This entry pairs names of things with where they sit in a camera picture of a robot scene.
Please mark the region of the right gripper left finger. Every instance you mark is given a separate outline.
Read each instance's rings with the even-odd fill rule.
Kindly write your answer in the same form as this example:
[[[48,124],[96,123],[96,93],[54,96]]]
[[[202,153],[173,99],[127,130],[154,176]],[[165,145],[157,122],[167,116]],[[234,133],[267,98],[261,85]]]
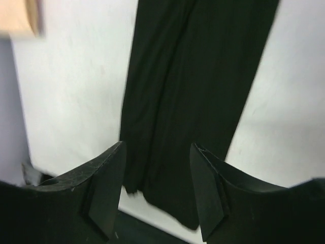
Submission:
[[[108,243],[126,165],[126,144],[39,186],[1,183],[1,243]]]

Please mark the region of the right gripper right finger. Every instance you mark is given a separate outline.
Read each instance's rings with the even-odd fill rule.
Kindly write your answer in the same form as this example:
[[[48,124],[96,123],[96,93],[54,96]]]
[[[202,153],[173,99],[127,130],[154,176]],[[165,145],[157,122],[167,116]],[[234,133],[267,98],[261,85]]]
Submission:
[[[290,188],[255,178],[198,144],[190,168],[206,243],[324,243],[324,179]]]

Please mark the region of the black graphic t shirt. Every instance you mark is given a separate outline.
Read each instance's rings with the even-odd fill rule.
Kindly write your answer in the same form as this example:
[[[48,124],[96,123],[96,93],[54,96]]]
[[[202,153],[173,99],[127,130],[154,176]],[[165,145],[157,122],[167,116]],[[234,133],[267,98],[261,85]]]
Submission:
[[[123,185],[199,226],[189,151],[225,159],[278,1],[139,1],[122,107]]]

